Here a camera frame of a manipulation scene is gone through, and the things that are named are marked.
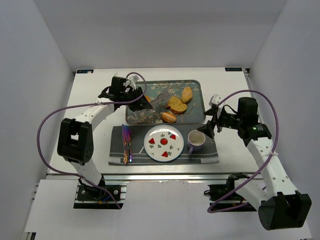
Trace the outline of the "metal tongs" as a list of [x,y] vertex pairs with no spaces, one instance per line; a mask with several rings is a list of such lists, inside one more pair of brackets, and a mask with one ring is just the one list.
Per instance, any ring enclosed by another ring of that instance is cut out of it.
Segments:
[[144,110],[152,110],[157,104],[163,102],[164,100],[168,99],[169,97],[170,97],[170,93],[168,91],[164,91],[164,92],[160,93],[155,99],[150,99],[150,103],[149,103],[144,96],[145,100],[147,101],[147,104],[143,103],[142,106],[139,107],[134,112],[139,112],[139,111],[144,111]]

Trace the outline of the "sliced bread loaf piece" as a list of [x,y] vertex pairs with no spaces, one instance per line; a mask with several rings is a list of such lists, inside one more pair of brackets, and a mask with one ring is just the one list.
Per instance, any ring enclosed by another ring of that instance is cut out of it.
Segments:
[[187,110],[187,104],[183,103],[180,98],[172,96],[166,105],[166,109],[174,114],[183,114]]

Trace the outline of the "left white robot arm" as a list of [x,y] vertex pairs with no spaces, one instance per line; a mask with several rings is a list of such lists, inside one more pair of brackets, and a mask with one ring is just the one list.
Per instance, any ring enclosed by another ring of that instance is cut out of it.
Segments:
[[104,88],[97,101],[75,118],[64,118],[60,124],[57,153],[69,162],[86,186],[104,187],[103,175],[92,159],[94,153],[93,132],[95,128],[121,106],[135,112],[152,109],[145,97],[145,89],[136,86],[144,79],[137,72],[126,77],[114,76],[111,85]]

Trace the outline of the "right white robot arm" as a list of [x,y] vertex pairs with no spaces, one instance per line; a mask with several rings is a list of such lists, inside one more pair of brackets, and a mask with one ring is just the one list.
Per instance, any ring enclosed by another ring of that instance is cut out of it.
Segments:
[[215,94],[209,102],[210,109],[204,114],[211,116],[198,131],[210,138],[214,129],[236,130],[238,136],[253,156],[265,189],[253,182],[254,175],[244,173],[228,177],[223,190],[211,198],[218,203],[229,197],[242,197],[258,212],[258,218],[267,231],[301,228],[307,218],[312,200],[307,193],[300,193],[287,175],[278,155],[268,127],[259,122],[258,103],[252,97],[238,99],[237,110],[228,113],[220,96]]

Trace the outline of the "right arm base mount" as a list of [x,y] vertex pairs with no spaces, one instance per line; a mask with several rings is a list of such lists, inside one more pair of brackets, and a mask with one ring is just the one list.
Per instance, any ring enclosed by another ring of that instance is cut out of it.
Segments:
[[228,195],[222,201],[215,204],[218,199],[227,195],[235,188],[235,181],[246,180],[248,178],[249,176],[247,174],[241,172],[229,175],[225,183],[208,185],[208,189],[203,192],[203,194],[209,197],[209,200],[211,201],[207,212],[255,212],[256,209],[236,192]]

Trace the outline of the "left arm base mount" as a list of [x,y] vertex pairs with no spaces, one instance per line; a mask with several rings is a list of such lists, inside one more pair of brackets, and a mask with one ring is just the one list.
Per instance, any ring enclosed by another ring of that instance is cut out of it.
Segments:
[[87,182],[80,178],[78,180],[73,208],[85,210],[121,209],[126,198],[127,186],[122,183],[108,182],[103,178],[99,186],[107,189],[109,193],[92,185],[87,185]]

